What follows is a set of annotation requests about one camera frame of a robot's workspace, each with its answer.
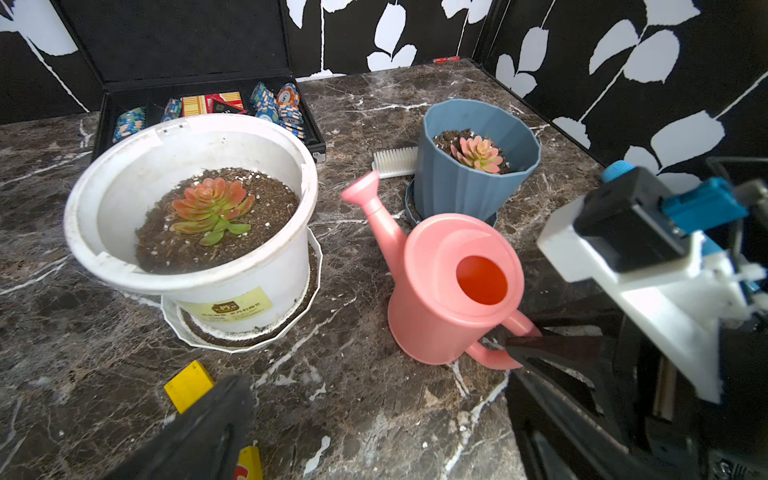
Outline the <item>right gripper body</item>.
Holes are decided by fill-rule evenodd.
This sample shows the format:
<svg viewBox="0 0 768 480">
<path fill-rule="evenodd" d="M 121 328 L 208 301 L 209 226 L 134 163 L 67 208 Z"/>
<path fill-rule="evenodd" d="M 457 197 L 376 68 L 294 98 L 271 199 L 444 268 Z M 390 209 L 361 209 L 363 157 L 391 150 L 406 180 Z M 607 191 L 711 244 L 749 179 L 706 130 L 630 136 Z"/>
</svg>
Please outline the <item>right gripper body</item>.
<svg viewBox="0 0 768 480">
<path fill-rule="evenodd" d="M 535 479 L 663 479 L 645 420 L 660 353 L 607 294 L 536 313 L 538 337 L 511 337 L 521 364 L 508 405 Z"/>
</svg>

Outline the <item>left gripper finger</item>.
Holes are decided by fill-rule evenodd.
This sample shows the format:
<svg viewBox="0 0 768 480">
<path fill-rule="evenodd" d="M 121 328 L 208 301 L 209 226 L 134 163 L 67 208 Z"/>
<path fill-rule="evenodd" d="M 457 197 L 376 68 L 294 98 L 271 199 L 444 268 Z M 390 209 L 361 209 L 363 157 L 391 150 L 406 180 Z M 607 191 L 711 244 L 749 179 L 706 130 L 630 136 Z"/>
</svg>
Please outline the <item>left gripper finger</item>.
<svg viewBox="0 0 768 480">
<path fill-rule="evenodd" d="M 252 417 L 249 381 L 225 378 L 105 477 L 233 479 Z"/>
</svg>

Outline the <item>pink watering can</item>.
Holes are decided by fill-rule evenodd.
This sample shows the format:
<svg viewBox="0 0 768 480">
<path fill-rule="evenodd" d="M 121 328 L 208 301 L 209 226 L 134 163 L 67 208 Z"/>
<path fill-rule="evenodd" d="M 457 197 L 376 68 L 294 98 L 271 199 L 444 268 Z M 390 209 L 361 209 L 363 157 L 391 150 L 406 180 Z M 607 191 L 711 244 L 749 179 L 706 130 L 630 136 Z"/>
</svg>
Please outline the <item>pink watering can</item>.
<svg viewBox="0 0 768 480">
<path fill-rule="evenodd" d="M 378 196 L 379 181 L 372 171 L 341 197 L 362 208 L 393 276 L 388 323 L 399 347 L 428 365 L 468 354 L 489 369 L 520 368 L 506 351 L 480 342 L 497 326 L 517 337 L 540 333 L 519 310 L 524 274 L 511 245 L 485 222 L 457 213 L 431 216 L 405 234 Z"/>
</svg>

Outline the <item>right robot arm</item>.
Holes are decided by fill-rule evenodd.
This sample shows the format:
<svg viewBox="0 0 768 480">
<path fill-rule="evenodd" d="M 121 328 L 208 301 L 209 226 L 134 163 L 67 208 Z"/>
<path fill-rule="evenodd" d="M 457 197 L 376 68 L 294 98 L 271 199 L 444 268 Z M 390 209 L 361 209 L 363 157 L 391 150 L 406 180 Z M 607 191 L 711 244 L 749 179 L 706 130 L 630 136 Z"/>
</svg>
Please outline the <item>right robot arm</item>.
<svg viewBox="0 0 768 480">
<path fill-rule="evenodd" d="M 606 295 L 537 313 L 512 337 L 509 415 L 531 479 L 763 479 L 767 318 L 716 331 L 719 397 L 692 383 Z"/>
</svg>

